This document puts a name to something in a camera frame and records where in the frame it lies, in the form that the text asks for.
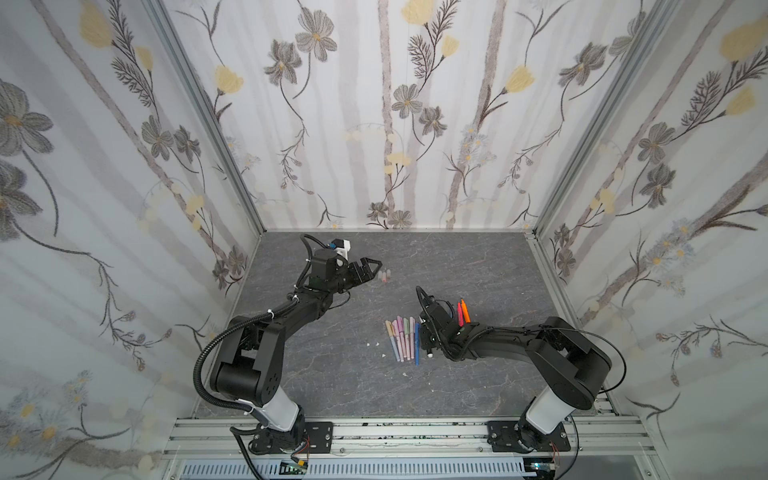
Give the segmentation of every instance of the gray flower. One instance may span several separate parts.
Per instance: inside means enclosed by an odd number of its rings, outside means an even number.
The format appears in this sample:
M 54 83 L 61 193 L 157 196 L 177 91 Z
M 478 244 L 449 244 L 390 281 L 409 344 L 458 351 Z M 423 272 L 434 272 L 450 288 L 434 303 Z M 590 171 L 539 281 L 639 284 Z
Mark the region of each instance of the gray flower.
M 419 123 L 424 124 L 424 130 L 422 135 L 427 135 L 432 130 L 435 131 L 435 136 L 439 137 L 442 132 L 448 128 L 448 125 L 440 122 L 443 118 L 443 114 L 440 112 L 440 107 L 427 107 L 422 111 L 422 116 L 419 118 Z
M 192 140 L 190 138 L 190 132 L 182 125 L 179 125 L 179 129 L 176 130 L 174 138 L 176 138 L 176 148 L 179 149 L 180 153 L 187 154 L 187 160 L 189 160 L 190 163 L 192 163 L 192 154 L 197 154 L 198 157 L 200 156 L 200 141 Z
M 676 172 L 677 170 L 670 170 L 665 164 L 660 164 L 648 172 L 648 185 L 640 190 L 640 195 L 650 195 L 648 208 L 656 208 L 667 202 L 664 198 L 664 189 L 672 188 L 672 180 Z
M 629 50 L 629 47 L 632 46 L 632 41 L 640 30 L 640 26 L 643 24 L 644 20 L 645 12 L 640 12 L 637 17 L 632 18 L 629 25 L 627 25 L 627 33 L 629 35 L 622 35 L 621 37 L 614 38 L 611 47 L 608 49 L 608 53 L 614 57 L 626 53 L 627 50 Z
M 29 111 L 27 94 L 21 88 L 0 81 L 0 155 L 16 155 L 22 144 L 39 154 L 51 152 L 53 145 L 39 134 L 51 127 L 50 118 Z
M 571 239 L 571 229 L 563 223 L 559 229 L 554 231 L 554 242 L 560 243 L 561 247 Z
M 568 249 L 561 250 L 558 253 L 558 268 L 563 271 L 563 275 L 571 275 L 571 268 L 576 266 L 576 259 L 573 252 Z
M 174 137 L 169 131 L 160 132 L 160 125 L 157 124 L 157 120 L 154 115 L 149 116 L 149 121 L 145 121 L 141 124 L 141 137 L 145 142 L 152 145 L 152 156 L 157 158 L 158 155 L 163 155 L 163 160 L 168 160 L 170 157 L 169 147 L 174 146 Z
M 0 242 L 18 238 L 14 215 L 36 215 L 43 211 L 21 189 L 27 174 L 21 168 L 0 160 Z
M 296 34 L 296 47 L 301 51 L 315 51 L 315 57 L 320 61 L 328 60 L 326 50 L 336 51 L 336 43 L 328 38 L 333 31 L 333 22 L 322 10 L 315 14 L 307 7 L 301 8 L 299 23 L 306 31 Z
M 270 76 L 270 82 L 279 85 L 283 75 L 292 84 L 296 83 L 296 68 L 301 66 L 299 52 L 293 47 L 292 42 L 272 40 L 270 58 L 275 61 L 271 67 L 264 67 L 264 73 Z
M 392 225 L 392 228 L 408 228 L 412 223 L 410 218 L 411 212 L 395 210 L 389 218 L 389 224 Z
M 232 246 L 232 251 L 227 258 L 227 265 L 233 275 L 240 275 L 245 270 L 245 255 L 237 249 L 237 245 Z
M 367 217 L 371 220 L 376 220 L 379 217 L 386 218 L 387 211 L 389 211 L 389 207 L 387 207 L 384 202 L 371 202 L 371 213 L 369 213 Z
M 563 68 L 560 70 L 560 81 L 558 82 L 561 87 L 564 87 L 571 80 L 576 80 L 576 83 L 583 85 L 587 83 L 589 78 L 589 72 L 597 70 L 605 63 L 605 49 L 606 45 L 592 45 L 590 41 L 579 55 L 576 55 L 576 65 L 569 68 Z
M 222 290 L 227 285 L 227 275 L 229 275 L 230 269 L 227 268 L 227 262 L 224 260 L 216 260 L 214 265 L 214 278 L 219 280 L 219 290 Z
M 637 145 L 643 150 L 638 154 L 637 159 L 639 161 L 646 161 L 650 157 L 650 161 L 658 164 L 661 162 L 666 154 L 662 145 L 666 145 L 672 141 L 674 135 L 674 128 L 667 128 L 667 122 L 659 122 L 650 128 L 648 136 L 641 138 Z
M 413 112 L 418 114 L 422 110 L 422 102 L 414 100 L 419 93 L 416 91 L 416 84 L 400 85 L 395 90 L 395 99 L 397 102 L 392 106 L 393 110 L 400 110 L 400 118 L 408 118 Z

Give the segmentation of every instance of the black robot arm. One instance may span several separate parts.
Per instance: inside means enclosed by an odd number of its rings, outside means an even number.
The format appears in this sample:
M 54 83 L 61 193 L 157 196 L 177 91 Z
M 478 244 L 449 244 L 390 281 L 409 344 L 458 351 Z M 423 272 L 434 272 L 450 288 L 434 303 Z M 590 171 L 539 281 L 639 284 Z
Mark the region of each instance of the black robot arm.
M 460 326 L 421 287 L 416 294 L 422 306 L 420 347 L 440 349 L 455 362 L 501 357 L 533 363 L 547 382 L 515 426 L 513 450 L 520 453 L 545 449 L 559 439 L 562 420 L 575 409 L 589 410 L 611 370 L 611 359 L 563 319 L 550 316 L 544 323 L 526 327 L 497 327 L 482 323 Z

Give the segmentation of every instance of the blue pen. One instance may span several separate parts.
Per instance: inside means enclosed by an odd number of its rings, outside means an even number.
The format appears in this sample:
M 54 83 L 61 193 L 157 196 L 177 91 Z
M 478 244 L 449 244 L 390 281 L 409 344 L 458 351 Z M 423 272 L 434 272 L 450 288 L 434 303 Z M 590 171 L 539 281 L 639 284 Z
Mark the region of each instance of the blue pen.
M 415 342 L 414 342 L 415 343 L 414 350 L 416 351 L 416 365 L 418 365 L 419 364 L 419 350 L 420 350 L 420 348 L 419 348 L 419 330 L 420 330 L 420 328 L 419 328 L 419 323 L 418 322 L 416 323 L 415 330 L 416 330 L 416 332 L 415 332 L 416 333 L 416 338 L 415 338 Z

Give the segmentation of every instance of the vent grille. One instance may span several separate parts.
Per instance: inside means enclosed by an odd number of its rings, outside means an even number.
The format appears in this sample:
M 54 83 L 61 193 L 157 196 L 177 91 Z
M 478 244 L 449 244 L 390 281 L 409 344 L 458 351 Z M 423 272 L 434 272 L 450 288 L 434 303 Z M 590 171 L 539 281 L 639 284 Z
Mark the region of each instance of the vent grille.
M 318 458 L 306 475 L 279 475 L 280 460 L 253 461 L 264 478 L 509 478 L 535 477 L 526 472 L 522 458 Z M 243 460 L 187 460 L 180 480 L 251 480 Z

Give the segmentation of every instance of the gray marble tabletop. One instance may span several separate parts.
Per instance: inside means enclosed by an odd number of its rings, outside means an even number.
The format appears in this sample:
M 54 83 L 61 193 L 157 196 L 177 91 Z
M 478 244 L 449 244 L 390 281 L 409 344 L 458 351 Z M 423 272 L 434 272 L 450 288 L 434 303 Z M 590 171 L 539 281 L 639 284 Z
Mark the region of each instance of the gray marble tabletop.
M 415 287 L 455 303 L 474 322 L 522 326 L 556 315 L 523 233 L 314 233 L 352 242 L 351 260 L 390 272 L 352 290 L 344 306 L 288 339 L 282 387 L 308 416 L 520 415 L 544 387 L 536 368 L 507 359 L 451 362 L 439 352 L 398 363 L 384 321 L 419 313 Z M 282 303 L 304 265 L 298 233 L 267 233 L 236 314 Z M 337 296 L 337 303 L 346 294 Z M 233 415 L 201 405 L 196 416 Z

